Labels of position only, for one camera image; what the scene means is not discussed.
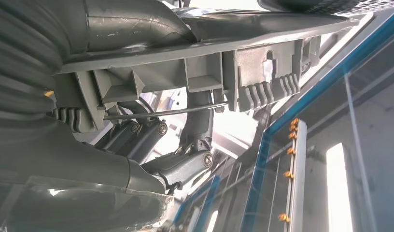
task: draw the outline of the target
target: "metal rail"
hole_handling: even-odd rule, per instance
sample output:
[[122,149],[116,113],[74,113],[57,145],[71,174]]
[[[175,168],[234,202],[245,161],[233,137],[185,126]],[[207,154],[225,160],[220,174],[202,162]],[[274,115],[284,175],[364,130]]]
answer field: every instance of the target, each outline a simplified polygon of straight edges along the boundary
[[194,107],[194,108],[186,108],[186,109],[181,109],[181,110],[169,110],[169,111],[145,113],[145,114],[135,114],[135,115],[110,115],[110,116],[105,116],[104,120],[117,120],[117,119],[128,120],[128,119],[135,119],[135,118],[148,118],[148,117],[159,117],[159,116],[165,116],[165,115],[177,115],[177,114],[183,114],[183,113],[199,111],[199,110],[214,109],[214,108],[218,108],[218,107],[225,106],[225,105],[228,105],[227,101],[209,104],[209,105],[202,105],[202,106],[198,106],[198,107]]

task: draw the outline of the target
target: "light fixture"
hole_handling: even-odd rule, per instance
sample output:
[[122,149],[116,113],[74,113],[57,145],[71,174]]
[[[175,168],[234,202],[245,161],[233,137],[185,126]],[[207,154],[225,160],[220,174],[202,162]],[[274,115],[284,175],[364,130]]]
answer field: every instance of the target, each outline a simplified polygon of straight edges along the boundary
[[214,211],[211,215],[209,226],[207,227],[207,232],[212,232],[214,230],[215,221],[217,220],[218,210]]
[[329,232],[353,232],[342,143],[326,152]]

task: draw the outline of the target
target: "orange clip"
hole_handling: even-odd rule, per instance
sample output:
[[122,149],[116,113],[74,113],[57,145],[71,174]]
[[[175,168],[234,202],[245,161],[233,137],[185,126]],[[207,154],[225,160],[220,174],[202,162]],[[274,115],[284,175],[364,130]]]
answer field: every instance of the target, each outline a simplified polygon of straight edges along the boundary
[[292,147],[290,147],[288,150],[287,150],[287,154],[288,155],[296,155],[296,151],[294,151],[294,149],[292,148]]
[[298,124],[298,122],[299,122],[299,119],[298,119],[298,118],[294,119],[294,120],[291,122],[291,126],[296,126],[296,125]]
[[291,125],[289,128],[289,131],[291,131],[291,132],[298,131],[298,127],[296,127],[295,125]]
[[289,139],[297,139],[298,136],[297,136],[297,134],[295,132],[292,132],[292,133],[289,134],[288,138]]
[[291,219],[290,219],[286,214],[280,214],[280,215],[278,215],[278,219],[279,219],[280,221],[286,221],[286,222],[290,222],[290,221],[291,221]]
[[284,176],[290,179],[294,178],[294,175],[290,171],[284,172]]

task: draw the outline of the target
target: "bolt head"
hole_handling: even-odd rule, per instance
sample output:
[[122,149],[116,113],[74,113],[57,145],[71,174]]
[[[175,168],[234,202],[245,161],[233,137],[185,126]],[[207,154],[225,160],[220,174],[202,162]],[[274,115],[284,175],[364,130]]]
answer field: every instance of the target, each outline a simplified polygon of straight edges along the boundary
[[134,123],[131,127],[130,127],[130,131],[132,133],[136,133],[137,130],[139,129],[139,125],[137,123]]
[[204,166],[206,167],[211,167],[212,165],[212,154],[207,152],[206,154],[204,154]]
[[162,123],[159,125],[159,134],[160,135],[165,135],[167,133],[167,125],[165,123]]

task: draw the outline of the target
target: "tire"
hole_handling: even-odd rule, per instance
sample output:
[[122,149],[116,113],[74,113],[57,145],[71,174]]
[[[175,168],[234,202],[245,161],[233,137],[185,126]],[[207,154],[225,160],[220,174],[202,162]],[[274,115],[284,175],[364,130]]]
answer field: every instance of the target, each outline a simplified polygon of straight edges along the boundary
[[258,4],[272,11],[342,16],[394,8],[394,0],[258,0]]

